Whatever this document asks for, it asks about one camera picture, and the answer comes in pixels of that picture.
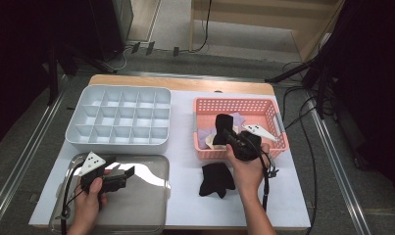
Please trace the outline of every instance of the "lavender cloth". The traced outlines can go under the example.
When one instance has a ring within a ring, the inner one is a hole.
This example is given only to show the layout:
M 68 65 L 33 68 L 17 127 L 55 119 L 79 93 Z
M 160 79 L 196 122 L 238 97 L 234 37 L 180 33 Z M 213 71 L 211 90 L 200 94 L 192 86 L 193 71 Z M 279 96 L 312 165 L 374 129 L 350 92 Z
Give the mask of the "lavender cloth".
M 230 116 L 233 117 L 233 125 L 238 126 L 240 132 L 242 123 L 245 121 L 245 118 L 239 113 L 233 113 L 230 114 Z M 198 147 L 200 149 L 209 149 L 209 146 L 207 146 L 206 144 L 206 138 L 211 134 L 216 134 L 215 127 L 211 129 L 197 129 Z

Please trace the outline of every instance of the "white triangular tracker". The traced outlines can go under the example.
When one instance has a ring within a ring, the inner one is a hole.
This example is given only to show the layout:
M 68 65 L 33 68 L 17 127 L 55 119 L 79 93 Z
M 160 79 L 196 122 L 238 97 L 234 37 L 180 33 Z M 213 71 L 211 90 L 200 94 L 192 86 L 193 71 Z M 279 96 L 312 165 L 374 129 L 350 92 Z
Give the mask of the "white triangular tracker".
M 267 130 L 265 130 L 263 127 L 261 127 L 258 124 L 242 125 L 242 127 L 254 135 L 258 135 L 260 137 L 265 137 L 265 138 L 270 139 L 271 141 L 274 141 L 274 142 L 277 141 L 276 137 L 274 137 L 272 134 L 270 134 Z
M 85 175 L 86 173 L 97 169 L 98 167 L 104 165 L 106 161 L 99 156 L 97 156 L 95 153 L 90 152 L 89 155 L 87 155 L 86 160 L 84 161 L 83 166 L 81 167 L 80 171 L 80 176 Z

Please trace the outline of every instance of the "gray translucent lid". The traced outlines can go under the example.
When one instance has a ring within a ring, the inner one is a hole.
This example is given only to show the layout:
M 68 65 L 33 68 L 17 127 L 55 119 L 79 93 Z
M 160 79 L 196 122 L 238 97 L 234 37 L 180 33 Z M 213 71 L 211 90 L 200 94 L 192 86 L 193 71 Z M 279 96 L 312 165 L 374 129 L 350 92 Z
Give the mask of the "gray translucent lid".
M 87 154 L 73 158 L 64 182 L 69 179 L 72 169 L 81 163 Z M 167 198 L 170 186 L 169 161 L 166 157 L 114 155 L 116 162 L 107 168 L 117 166 L 111 174 L 121 174 L 135 166 L 135 174 L 126 180 L 126 187 L 117 192 L 107 193 L 108 203 L 99 212 L 94 233 L 116 234 L 160 234 L 166 220 Z M 78 171 L 72 177 L 67 201 L 74 196 L 77 186 Z M 60 216 L 65 192 L 65 184 L 61 186 L 56 206 L 50 219 L 53 232 L 61 233 Z M 71 215 L 67 219 L 70 227 L 74 220 L 74 203 L 69 204 Z

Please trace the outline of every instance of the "human hand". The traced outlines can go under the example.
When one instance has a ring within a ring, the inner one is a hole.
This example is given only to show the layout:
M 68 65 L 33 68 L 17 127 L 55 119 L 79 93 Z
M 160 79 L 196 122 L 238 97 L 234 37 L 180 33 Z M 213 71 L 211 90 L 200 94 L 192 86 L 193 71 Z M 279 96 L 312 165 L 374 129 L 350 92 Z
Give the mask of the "human hand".
M 75 200 L 74 222 L 69 230 L 70 235 L 88 234 L 96 225 L 97 215 L 99 213 L 98 195 L 102 189 L 103 179 L 97 177 L 90 185 L 89 193 L 82 191 L 81 187 L 77 187 L 74 193 L 79 194 Z M 106 205 L 107 198 L 105 194 L 100 196 L 102 205 Z
M 270 151 L 270 145 L 263 144 L 262 150 L 265 153 Z M 230 145 L 226 145 L 226 155 L 233 165 L 233 178 L 241 196 L 258 198 L 258 188 L 264 178 L 261 160 L 256 158 L 253 161 L 243 162 L 233 154 Z M 268 165 L 268 158 L 262 154 L 264 162 Z

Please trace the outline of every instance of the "white tabletop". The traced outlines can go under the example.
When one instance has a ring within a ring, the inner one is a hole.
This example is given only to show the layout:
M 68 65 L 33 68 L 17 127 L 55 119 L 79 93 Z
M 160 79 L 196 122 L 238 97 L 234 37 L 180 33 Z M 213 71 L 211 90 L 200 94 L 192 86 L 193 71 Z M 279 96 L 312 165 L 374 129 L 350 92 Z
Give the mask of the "white tabletop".
M 274 98 L 268 95 L 173 91 L 169 147 L 163 153 L 170 162 L 169 181 L 172 188 L 168 199 L 166 227 L 210 229 L 246 226 L 237 190 L 227 190 L 223 199 L 216 193 L 199 196 L 203 182 L 201 167 L 212 162 L 199 160 L 194 149 L 192 104 L 195 97 Z M 56 192 L 72 158 L 79 153 L 71 143 L 64 142 L 29 221 L 30 225 L 49 224 L 56 203 Z M 275 159 L 275 164 L 279 172 L 276 178 L 270 179 L 271 192 L 267 209 L 273 227 L 309 227 L 309 216 L 290 150 L 281 153 Z M 260 198 L 262 195 L 263 185 L 259 189 Z

